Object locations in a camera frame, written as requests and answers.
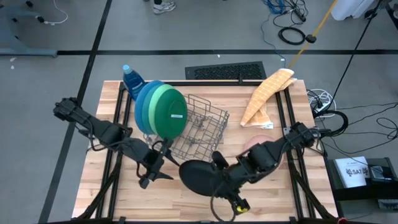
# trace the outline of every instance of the gray floor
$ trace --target gray floor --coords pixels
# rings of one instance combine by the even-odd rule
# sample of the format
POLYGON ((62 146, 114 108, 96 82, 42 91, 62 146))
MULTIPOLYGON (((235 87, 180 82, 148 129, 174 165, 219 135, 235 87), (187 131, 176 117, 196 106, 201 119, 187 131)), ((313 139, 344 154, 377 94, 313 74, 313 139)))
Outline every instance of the gray floor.
MULTIPOLYGON (((178 8, 169 14, 153 15, 151 4, 142 0, 114 0, 100 50, 180 50, 180 49, 270 49, 262 42, 259 26, 268 10, 260 0, 176 0, 178 8)), ((69 20, 57 26, 20 19, 15 29, 31 47, 57 50, 89 50, 92 47, 105 0, 57 1, 69 13, 69 20)), ((307 0, 308 22, 302 26, 311 33, 326 13, 331 0, 307 0)), ((51 0, 35 2, 35 10, 49 21, 62 20, 51 0)), ((366 21, 329 18, 311 49, 353 49, 366 21)), ((265 25, 266 38, 278 49, 301 46, 281 42, 272 23, 265 25)), ((380 12, 369 27, 360 49, 398 49, 398 30, 386 12, 380 12)), ((293 55, 286 55, 291 61, 293 55)), ((74 96, 80 86, 88 56, 0 57, 0 93, 3 154, 0 159, 1 223, 35 223, 39 219, 50 179, 60 152, 67 124, 52 115, 53 104, 74 96)), ((307 88, 333 92, 349 55, 303 55, 295 64, 296 78, 307 88)), ((120 80, 121 66, 132 65, 145 79, 182 80, 184 67, 217 63, 263 61, 267 74, 280 68, 277 55, 164 55, 96 57, 83 107, 95 113, 104 80, 120 80)), ((398 55, 356 55, 337 95, 338 107, 398 101, 398 55)), ((381 110, 380 107, 345 111, 350 121, 381 110)), ((348 131, 382 131, 376 118, 384 116, 398 122, 397 109, 352 125, 348 131)), ((336 120, 327 119, 329 127, 336 120)), ((383 142, 379 136, 339 136, 338 145, 356 151, 383 142)), ((75 195, 85 159, 87 141, 75 134, 63 171, 50 221, 67 220, 72 214, 75 195)), ((355 156, 390 157, 398 167, 398 142, 355 156)), ((330 159, 344 157, 328 150, 330 159)), ((367 213, 358 220, 393 223, 395 213, 381 213, 364 203, 344 206, 348 218, 367 213)))

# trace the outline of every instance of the person's foot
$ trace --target person's foot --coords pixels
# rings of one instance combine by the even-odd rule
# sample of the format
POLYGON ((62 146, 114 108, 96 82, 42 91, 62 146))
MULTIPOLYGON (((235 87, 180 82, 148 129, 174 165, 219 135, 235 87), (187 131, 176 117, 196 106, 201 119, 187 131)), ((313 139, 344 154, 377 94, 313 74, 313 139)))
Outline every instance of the person's foot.
POLYGON ((162 13, 165 12, 170 12, 173 11, 175 9, 177 5, 175 4, 175 2, 162 2, 162 4, 160 5, 154 5, 154 13, 156 15, 160 15, 162 13))

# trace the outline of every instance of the stack of plates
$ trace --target stack of plates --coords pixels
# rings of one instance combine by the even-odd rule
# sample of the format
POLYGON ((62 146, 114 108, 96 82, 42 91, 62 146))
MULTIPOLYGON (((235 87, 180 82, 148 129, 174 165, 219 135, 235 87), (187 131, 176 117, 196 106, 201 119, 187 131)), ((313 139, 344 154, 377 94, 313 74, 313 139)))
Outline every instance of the stack of plates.
POLYGON ((174 87, 153 81, 139 92, 134 118, 143 133, 173 140, 187 123, 187 102, 174 87))

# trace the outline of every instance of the orange cable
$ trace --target orange cable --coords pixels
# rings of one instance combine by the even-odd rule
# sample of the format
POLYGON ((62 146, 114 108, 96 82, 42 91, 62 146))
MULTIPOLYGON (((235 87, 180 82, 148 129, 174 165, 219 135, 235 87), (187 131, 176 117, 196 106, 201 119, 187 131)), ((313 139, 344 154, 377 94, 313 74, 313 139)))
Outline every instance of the orange cable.
MULTIPOLYGON (((322 22, 319 24, 318 28, 315 30, 315 32, 312 34, 314 37, 316 37, 318 35, 319 30, 321 29, 321 27, 323 26, 323 24, 325 23, 325 21, 328 19, 331 10, 334 8, 335 4, 337 3, 338 0, 333 1, 332 5, 329 7, 328 12, 325 14, 325 16, 323 17, 322 22)), ((306 50, 308 48, 309 44, 308 42, 305 43, 303 49, 301 49, 297 55, 294 56, 292 62, 289 64, 288 68, 291 68, 293 66, 293 64, 297 61, 297 59, 299 59, 299 57, 301 56, 301 54, 304 52, 304 50, 306 50)))

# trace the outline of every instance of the wooden table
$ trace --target wooden table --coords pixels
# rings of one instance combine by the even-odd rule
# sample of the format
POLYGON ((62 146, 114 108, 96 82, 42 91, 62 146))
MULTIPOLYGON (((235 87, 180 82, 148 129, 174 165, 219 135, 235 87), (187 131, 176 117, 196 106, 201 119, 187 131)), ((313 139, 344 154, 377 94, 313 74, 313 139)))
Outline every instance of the wooden table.
MULTIPOLYGON (((104 82, 96 114, 99 119, 112 121, 119 84, 119 81, 104 82)), ((282 137, 279 112, 274 96, 267 102, 267 112, 274 123, 274 129, 240 127, 239 122, 255 86, 176 86, 176 89, 184 95, 193 94, 210 100, 213 106, 228 111, 230 114, 228 125, 218 150, 230 164, 236 163, 235 155, 242 152, 244 143, 251 137, 257 134, 267 134, 274 139, 282 137)), ((307 127, 314 126, 304 82, 296 81, 289 90, 296 120, 303 122, 307 127)), ((283 92, 281 95, 285 120, 290 126, 283 92)), ((125 103, 126 93, 121 107, 120 123, 123 119, 125 103)), ((134 122, 134 105, 131 106, 128 124, 134 130, 132 137, 142 138, 142 133, 134 122)), ((106 151, 88 152, 73 211, 74 217, 84 211, 99 191, 105 157, 106 151)), ((304 160, 311 189, 327 210, 336 216, 337 211, 323 157, 316 152, 306 150, 304 160)), ((156 180, 151 182, 145 190, 140 188, 135 171, 136 163, 124 157, 116 198, 115 219, 124 216, 127 220, 147 221, 215 220, 210 212, 210 198, 188 190, 179 179, 178 167, 171 162, 165 161, 162 172, 171 175, 174 180, 156 180)), ((299 190, 304 215, 308 217, 305 196, 301 188, 299 190)), ((106 196, 103 216, 106 216, 108 211, 109 192, 110 190, 106 196)), ((287 159, 284 158, 275 172, 258 183, 245 184, 241 189, 241 197, 248 200, 251 210, 238 216, 236 221, 288 221, 289 217, 296 217, 287 159)), ((232 216, 231 207, 225 200, 217 198, 215 208, 217 214, 225 220, 229 220, 232 216)))

